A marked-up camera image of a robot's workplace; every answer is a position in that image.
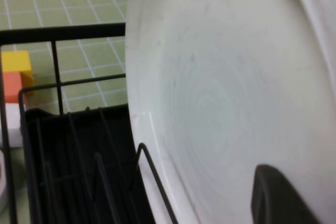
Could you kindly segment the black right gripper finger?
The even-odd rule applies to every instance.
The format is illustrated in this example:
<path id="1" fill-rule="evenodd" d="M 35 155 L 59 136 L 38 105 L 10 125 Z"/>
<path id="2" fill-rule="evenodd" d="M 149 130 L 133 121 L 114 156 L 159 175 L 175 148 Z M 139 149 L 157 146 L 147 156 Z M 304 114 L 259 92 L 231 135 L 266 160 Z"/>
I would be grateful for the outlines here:
<path id="1" fill-rule="evenodd" d="M 253 223 L 320 223 L 322 178 L 316 165 L 288 174 L 257 165 L 250 204 Z"/>

